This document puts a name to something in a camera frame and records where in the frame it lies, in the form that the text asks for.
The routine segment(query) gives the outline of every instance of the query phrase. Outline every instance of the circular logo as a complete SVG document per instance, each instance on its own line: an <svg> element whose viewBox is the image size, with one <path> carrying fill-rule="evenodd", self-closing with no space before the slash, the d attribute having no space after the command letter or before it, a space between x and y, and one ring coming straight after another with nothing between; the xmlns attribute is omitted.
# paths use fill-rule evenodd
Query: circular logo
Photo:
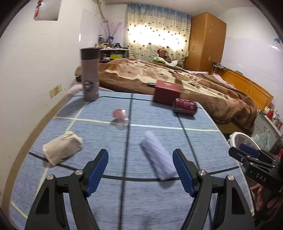
<svg viewBox="0 0 283 230"><path fill-rule="evenodd" d="M93 90L93 82L92 81L84 81L83 82L83 90L84 92L90 92Z"/></svg>

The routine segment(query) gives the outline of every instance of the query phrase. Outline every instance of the hand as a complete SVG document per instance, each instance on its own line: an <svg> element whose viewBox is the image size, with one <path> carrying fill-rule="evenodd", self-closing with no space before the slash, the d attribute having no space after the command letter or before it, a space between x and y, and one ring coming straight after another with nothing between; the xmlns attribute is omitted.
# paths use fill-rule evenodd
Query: hand
<svg viewBox="0 0 283 230"><path fill-rule="evenodd" d="M260 186L260 188L258 189L258 198L257 198L257 202L256 202L256 210L257 211L260 211L263 208L263 203L264 203L263 192L264 192L264 187ZM267 204L267 208L272 207L272 210L276 211L280 208L282 201L283 201L282 196L276 197Z"/></svg>

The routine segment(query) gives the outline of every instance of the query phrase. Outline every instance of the black lid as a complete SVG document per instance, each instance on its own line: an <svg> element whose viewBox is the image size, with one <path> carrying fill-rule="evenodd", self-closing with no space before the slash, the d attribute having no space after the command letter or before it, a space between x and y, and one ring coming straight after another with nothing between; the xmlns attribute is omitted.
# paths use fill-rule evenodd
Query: black lid
<svg viewBox="0 0 283 230"><path fill-rule="evenodd" d="M81 49L82 60L92 60L100 57L100 48L89 47Z"/></svg>

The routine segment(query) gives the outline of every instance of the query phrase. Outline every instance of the brown blanket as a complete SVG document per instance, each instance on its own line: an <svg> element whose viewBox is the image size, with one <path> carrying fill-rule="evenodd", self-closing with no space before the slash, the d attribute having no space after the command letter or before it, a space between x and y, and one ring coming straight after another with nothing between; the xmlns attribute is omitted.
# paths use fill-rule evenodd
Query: brown blanket
<svg viewBox="0 0 283 230"><path fill-rule="evenodd" d="M119 58L99 64L102 87L120 92L154 94L147 83L164 80L177 83L181 98L199 102L217 124L233 122L241 130L252 134L257 109L245 93L232 89L207 74L189 74L178 67Z"/></svg>

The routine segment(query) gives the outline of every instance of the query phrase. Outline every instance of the wooden headboard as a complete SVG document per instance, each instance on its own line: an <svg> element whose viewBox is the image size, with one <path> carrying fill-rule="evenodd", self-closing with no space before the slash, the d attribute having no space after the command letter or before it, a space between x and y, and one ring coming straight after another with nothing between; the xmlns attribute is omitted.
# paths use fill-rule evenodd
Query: wooden headboard
<svg viewBox="0 0 283 230"><path fill-rule="evenodd" d="M227 81L238 90L249 95L256 103L258 109L264 109L266 106L268 107L270 105L273 96L247 77L231 69L227 69L225 71L217 69L215 73L219 74L224 81Z"/></svg>

